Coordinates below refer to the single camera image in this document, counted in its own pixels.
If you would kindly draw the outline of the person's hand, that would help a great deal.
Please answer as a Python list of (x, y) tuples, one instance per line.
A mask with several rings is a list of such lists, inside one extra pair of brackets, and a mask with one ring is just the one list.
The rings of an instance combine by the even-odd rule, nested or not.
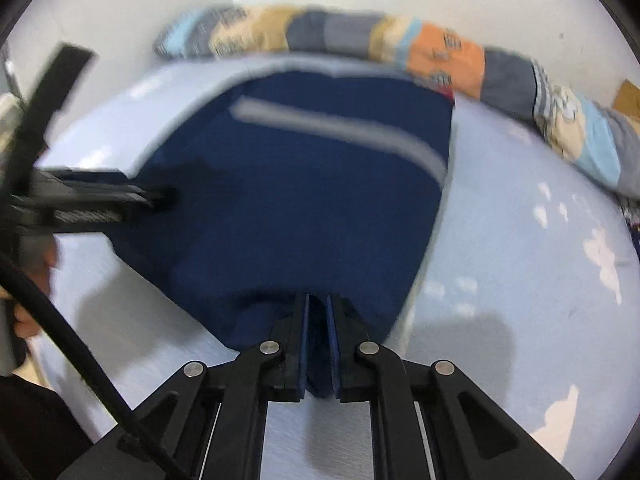
[[(51, 271), (58, 263), (58, 246), (53, 235), (23, 237), (20, 246), (23, 272), (47, 296), (51, 293)], [(14, 308), (14, 330), (17, 337), (29, 339), (40, 333), (40, 325), (20, 305)]]

